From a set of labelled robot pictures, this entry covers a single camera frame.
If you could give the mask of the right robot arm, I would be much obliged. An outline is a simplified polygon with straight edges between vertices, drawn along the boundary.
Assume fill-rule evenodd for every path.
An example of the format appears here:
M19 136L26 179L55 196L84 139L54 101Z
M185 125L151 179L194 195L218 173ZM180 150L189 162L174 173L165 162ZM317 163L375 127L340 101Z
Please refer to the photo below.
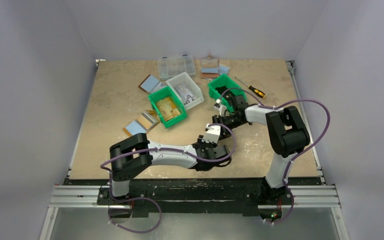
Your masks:
M237 107L227 116L213 115L211 119L213 124L222 124L231 130L254 123L267 126L274 155L265 176L267 186L261 189L260 196L268 204L278 200L279 189L288 183L293 158L310 144L310 135L299 110L295 106L273 109L253 104Z

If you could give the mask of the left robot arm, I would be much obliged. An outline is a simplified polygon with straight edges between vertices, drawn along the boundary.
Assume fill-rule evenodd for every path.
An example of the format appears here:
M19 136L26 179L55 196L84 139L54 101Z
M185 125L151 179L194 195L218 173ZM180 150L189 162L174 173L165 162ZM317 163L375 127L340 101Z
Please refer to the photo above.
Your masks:
M109 148L111 164L111 190L109 197L118 205L126 203L130 194L130 181L151 166L174 166L197 172L221 168L232 161L226 145L202 141L185 146L164 145L147 138L145 133L128 137Z

